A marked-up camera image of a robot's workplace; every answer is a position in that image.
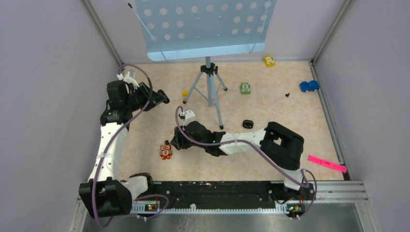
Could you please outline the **black earbuds charging case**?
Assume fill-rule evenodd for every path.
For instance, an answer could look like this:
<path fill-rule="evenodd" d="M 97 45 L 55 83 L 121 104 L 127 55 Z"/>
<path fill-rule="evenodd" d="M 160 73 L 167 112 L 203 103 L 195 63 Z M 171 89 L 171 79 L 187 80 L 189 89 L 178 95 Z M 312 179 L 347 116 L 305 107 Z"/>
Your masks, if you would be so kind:
<path fill-rule="evenodd" d="M 242 127 L 245 129 L 252 129 L 254 126 L 254 122 L 252 120 L 245 119 L 242 122 Z"/>

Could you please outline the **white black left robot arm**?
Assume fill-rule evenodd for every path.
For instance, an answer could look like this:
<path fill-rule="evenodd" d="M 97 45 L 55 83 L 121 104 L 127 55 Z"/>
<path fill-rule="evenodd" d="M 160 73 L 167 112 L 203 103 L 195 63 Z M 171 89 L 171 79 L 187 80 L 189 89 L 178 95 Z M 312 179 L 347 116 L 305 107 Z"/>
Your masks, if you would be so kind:
<path fill-rule="evenodd" d="M 128 215 L 133 201 L 155 194 L 148 173 L 134 174 L 120 180 L 120 161 L 130 123 L 161 103 L 168 104 L 166 93 L 152 90 L 151 84 L 116 80 L 107 84 L 108 100 L 100 117 L 101 139 L 88 181 L 79 185 L 79 196 L 92 218 Z"/>

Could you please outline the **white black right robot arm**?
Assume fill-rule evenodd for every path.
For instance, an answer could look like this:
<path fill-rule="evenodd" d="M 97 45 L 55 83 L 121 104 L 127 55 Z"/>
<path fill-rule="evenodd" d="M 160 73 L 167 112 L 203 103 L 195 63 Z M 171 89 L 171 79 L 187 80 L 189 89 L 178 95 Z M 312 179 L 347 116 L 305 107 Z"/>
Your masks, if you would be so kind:
<path fill-rule="evenodd" d="M 305 139 L 277 122 L 269 122 L 264 129 L 229 133 L 210 131 L 198 121 L 175 127 L 171 140 L 177 150 L 202 148 L 219 157 L 237 153 L 257 152 L 284 176 L 283 192 L 289 199 L 297 199 L 308 188 L 304 171 L 300 169 Z"/>

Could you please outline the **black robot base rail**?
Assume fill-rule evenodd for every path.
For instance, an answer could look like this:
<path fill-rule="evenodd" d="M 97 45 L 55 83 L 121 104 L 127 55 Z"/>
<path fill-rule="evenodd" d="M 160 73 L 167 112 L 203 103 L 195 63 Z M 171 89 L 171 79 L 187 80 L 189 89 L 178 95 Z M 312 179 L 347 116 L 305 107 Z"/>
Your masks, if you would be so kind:
<path fill-rule="evenodd" d="M 313 184 L 293 190 L 279 181 L 164 181 L 156 182 L 137 200 L 132 213 L 286 213 L 301 212 L 314 198 Z"/>

